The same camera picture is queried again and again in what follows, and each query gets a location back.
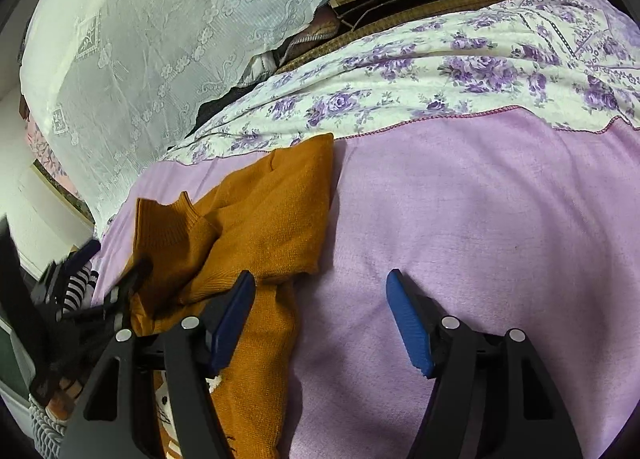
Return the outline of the white plastic basket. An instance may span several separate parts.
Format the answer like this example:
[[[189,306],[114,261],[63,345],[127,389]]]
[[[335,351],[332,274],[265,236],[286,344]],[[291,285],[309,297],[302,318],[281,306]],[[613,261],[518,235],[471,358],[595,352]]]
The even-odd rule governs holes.
[[[58,458],[66,426],[53,421],[33,398],[23,396],[1,382],[1,399],[9,410],[9,418],[18,428],[18,436],[26,437],[41,458]]]

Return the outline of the pink floral fabric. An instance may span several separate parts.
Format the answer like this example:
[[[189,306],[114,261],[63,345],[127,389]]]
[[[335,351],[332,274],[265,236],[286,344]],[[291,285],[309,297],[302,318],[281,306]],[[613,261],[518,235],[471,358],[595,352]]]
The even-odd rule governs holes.
[[[77,187],[70,180],[68,174],[64,171],[60,160],[53,153],[53,149],[47,143],[46,139],[40,132],[34,118],[29,117],[26,127],[26,143],[35,158],[48,172],[52,179],[61,185],[66,192],[69,192],[77,199],[80,198]]]

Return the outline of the orange knitted cat sweater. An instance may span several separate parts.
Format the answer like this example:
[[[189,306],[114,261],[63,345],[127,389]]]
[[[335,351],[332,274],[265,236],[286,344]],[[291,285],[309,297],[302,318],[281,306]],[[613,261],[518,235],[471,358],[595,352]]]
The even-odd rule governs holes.
[[[151,275],[131,298],[137,335],[203,312],[241,271],[256,283],[250,315],[212,401],[238,458],[275,458],[298,332],[294,283],[319,269],[333,178],[330,134],[273,150],[192,201],[139,199],[130,260]]]

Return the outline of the white lace cover cloth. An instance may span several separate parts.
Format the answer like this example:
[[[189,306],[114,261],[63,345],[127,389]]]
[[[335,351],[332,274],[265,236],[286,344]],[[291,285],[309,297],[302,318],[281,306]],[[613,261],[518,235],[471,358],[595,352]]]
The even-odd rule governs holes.
[[[327,0],[39,0],[21,91],[98,230],[138,176]]]

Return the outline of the floral purple white quilt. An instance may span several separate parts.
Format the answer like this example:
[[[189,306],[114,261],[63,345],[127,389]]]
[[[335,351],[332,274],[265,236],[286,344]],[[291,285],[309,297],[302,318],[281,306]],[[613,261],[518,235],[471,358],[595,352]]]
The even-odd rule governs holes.
[[[639,121],[639,28],[608,0],[506,0],[369,34],[271,77],[167,155],[182,164],[518,106],[558,129]]]

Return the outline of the black white striped garment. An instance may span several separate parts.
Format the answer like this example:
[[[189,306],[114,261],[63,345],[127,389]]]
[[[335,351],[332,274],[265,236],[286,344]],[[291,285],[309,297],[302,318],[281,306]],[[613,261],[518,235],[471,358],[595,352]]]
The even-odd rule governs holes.
[[[62,313],[67,314],[87,309],[93,291],[96,289],[98,278],[99,273],[92,267],[91,262],[85,264],[80,271],[70,277],[63,294]]]

